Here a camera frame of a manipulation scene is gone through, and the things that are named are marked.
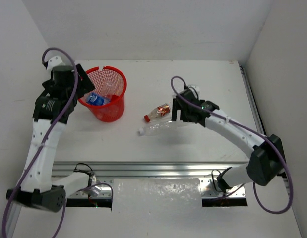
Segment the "blue label bottle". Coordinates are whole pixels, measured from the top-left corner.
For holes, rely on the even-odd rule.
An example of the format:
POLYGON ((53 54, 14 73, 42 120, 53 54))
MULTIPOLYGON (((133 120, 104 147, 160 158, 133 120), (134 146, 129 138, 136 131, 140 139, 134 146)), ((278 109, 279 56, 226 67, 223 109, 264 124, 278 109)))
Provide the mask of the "blue label bottle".
POLYGON ((85 102, 92 106, 104 106, 110 103, 106 97, 102 97, 94 92, 91 92, 85 99, 85 102))
POLYGON ((116 89, 116 83, 105 80, 103 82, 100 95, 104 98, 107 98, 108 100, 111 100, 112 97, 115 95, 115 89, 116 89))

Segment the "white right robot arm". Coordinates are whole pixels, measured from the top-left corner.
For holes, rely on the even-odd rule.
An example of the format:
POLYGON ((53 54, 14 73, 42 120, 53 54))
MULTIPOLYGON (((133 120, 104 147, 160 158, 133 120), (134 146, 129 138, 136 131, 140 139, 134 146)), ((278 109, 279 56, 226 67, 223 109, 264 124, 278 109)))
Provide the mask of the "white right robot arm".
POLYGON ((229 167, 216 178, 215 188, 225 193, 236 185, 253 182, 266 186, 283 169, 272 146, 283 154, 281 139, 276 135, 256 135, 229 122, 229 117, 218 105, 200 100, 192 88, 187 88, 173 98, 172 120, 199 124, 212 130, 235 146, 248 157, 249 162, 238 167, 229 167))

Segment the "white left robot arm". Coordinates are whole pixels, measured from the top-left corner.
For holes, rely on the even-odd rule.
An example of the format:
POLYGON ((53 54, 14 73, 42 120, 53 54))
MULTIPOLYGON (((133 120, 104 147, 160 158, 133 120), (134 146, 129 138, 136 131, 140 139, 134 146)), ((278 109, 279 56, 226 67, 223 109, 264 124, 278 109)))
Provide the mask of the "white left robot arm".
POLYGON ((58 212, 65 200, 90 186, 92 172, 74 172, 52 183, 52 168, 60 136, 78 99, 94 90, 94 85, 80 64, 55 66, 44 91, 35 101, 32 139, 23 176, 16 188, 8 189, 6 198, 19 205, 58 212))

